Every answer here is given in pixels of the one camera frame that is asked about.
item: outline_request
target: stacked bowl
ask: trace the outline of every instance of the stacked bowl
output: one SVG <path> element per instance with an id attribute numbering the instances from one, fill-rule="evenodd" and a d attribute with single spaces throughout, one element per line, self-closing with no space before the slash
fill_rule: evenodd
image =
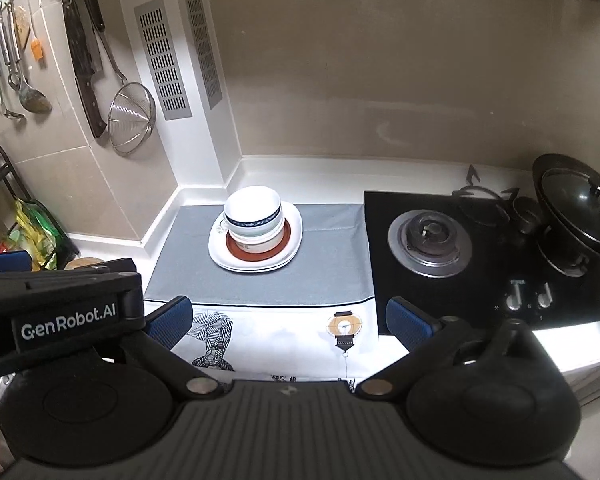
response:
<path id="1" fill-rule="evenodd" d="M 282 202 L 269 187 L 249 186 L 236 191 L 224 204 L 224 217 L 229 236 L 246 253 L 266 253 L 284 237 Z"/>

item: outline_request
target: stove knob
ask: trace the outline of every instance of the stove knob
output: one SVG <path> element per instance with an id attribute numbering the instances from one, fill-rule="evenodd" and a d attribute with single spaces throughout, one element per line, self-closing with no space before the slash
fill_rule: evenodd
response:
<path id="1" fill-rule="evenodd" d="M 518 310 L 522 306 L 522 298 L 520 298 L 520 285 L 513 284 L 513 294 L 507 296 L 507 307 L 509 310 Z"/>
<path id="2" fill-rule="evenodd" d="M 544 284 L 544 292 L 538 294 L 538 305 L 541 308 L 548 308 L 554 302 L 554 297 L 551 295 L 551 289 L 549 288 L 549 284 Z"/>

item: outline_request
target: strainer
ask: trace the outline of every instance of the strainer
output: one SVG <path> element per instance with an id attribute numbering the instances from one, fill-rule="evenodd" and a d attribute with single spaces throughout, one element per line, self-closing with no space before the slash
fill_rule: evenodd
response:
<path id="1" fill-rule="evenodd" d="M 100 12 L 98 0 L 84 0 L 91 23 L 96 29 L 102 46 L 111 62 L 111 67 L 118 74 L 122 88 L 118 90 L 109 108 L 107 128 L 113 149 L 119 155 L 128 155 L 138 149 L 151 135 L 155 126 L 155 100 L 149 89 L 138 83 L 129 83 L 126 76 L 118 68 L 113 57 L 109 41 L 104 33 L 105 26 Z"/>

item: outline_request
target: ventilation grille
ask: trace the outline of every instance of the ventilation grille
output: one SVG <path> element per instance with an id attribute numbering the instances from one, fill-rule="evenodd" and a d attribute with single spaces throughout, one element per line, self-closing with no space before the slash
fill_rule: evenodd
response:
<path id="1" fill-rule="evenodd" d="M 196 42 L 200 70 L 202 70 L 202 81 L 205 83 L 206 98 L 209 100 L 209 108 L 213 108 L 222 99 L 222 90 L 220 89 L 214 53 L 211 51 L 209 31 L 206 28 L 205 9 L 202 6 L 202 0 L 185 1 L 187 2 L 193 39 Z"/>
<path id="2" fill-rule="evenodd" d="M 169 121 L 191 117 L 163 0 L 152 0 L 134 10 L 164 118 Z"/>

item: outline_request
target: black glass cooktop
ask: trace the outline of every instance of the black glass cooktop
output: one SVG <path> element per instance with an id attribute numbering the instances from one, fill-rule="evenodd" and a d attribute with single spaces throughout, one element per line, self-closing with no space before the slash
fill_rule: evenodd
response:
<path id="1" fill-rule="evenodd" d="M 510 223 L 487 227 L 466 215 L 479 216 L 481 210 L 493 207 L 492 200 L 462 200 L 465 212 L 451 196 L 365 191 L 379 333 L 389 333 L 384 311 L 393 296 L 405 298 L 434 317 L 461 317 L 478 329 L 496 326 L 507 317 L 523 319 L 534 329 L 600 320 L 600 264 L 590 264 L 580 278 L 565 276 L 544 259 L 535 238 L 520 234 Z M 450 222 L 454 234 L 468 234 L 471 255 L 457 274 L 423 276 L 394 256 L 388 241 L 390 226 L 398 216 L 414 210 L 443 213 L 459 224 Z M 436 221 L 435 216 L 422 219 L 423 234 L 433 242 L 445 237 L 440 227 L 430 225 Z"/>

